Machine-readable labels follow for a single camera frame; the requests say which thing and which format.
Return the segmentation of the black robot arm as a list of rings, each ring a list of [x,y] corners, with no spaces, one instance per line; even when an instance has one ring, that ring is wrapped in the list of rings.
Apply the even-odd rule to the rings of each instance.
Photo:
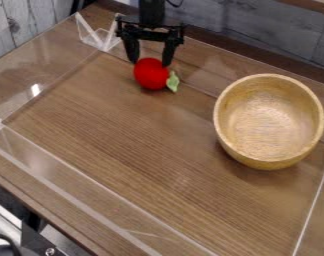
[[[132,63],[137,63],[140,60],[141,40],[165,44],[164,67],[172,64],[177,47],[185,42],[187,25],[167,18],[167,4],[179,8],[184,2],[175,4],[171,0],[138,0],[138,14],[120,15],[116,18],[116,34],[122,39],[128,59]]]

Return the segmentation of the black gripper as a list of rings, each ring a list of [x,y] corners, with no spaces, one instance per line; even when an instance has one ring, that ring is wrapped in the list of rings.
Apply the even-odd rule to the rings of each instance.
[[[185,28],[183,22],[165,19],[161,24],[152,25],[140,22],[134,15],[120,16],[117,19],[117,36],[124,40],[128,58],[137,63],[141,54],[140,41],[164,42],[162,66],[172,64],[176,46],[185,41]]]

